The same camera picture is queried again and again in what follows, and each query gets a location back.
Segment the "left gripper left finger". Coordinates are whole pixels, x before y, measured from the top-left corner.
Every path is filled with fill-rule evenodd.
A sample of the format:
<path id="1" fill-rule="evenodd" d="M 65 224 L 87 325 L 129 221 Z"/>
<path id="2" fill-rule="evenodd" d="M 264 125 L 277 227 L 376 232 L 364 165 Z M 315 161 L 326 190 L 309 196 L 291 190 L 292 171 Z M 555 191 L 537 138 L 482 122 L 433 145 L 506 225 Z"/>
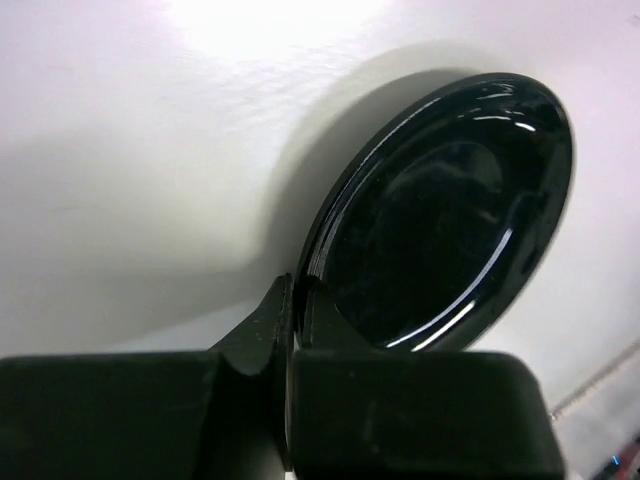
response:
<path id="1" fill-rule="evenodd" d="M 1 362 L 5 479 L 281 479 L 293 282 L 202 351 Z"/>

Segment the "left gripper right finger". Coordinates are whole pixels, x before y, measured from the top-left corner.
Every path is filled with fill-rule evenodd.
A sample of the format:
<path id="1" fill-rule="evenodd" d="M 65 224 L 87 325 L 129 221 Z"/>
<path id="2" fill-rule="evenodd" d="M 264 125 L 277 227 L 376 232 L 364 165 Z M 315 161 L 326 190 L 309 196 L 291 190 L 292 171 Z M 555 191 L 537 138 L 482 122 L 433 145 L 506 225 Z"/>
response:
<path id="1" fill-rule="evenodd" d="M 561 479 L 540 385 L 496 352 L 369 346 L 329 291 L 310 289 L 292 357 L 300 479 Z"/>

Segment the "black plate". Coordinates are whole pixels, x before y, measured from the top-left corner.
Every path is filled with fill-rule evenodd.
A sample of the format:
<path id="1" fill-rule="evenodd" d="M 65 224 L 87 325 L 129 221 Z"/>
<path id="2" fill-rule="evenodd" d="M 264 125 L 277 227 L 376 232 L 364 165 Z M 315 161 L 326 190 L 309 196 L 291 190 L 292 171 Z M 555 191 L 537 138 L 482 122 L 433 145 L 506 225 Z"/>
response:
<path id="1" fill-rule="evenodd" d="M 511 307 L 568 201 L 573 132 L 558 96 L 515 73 L 427 94 L 354 156 L 316 215 L 298 263 L 296 332 L 313 296 L 369 345 L 462 350 Z"/>

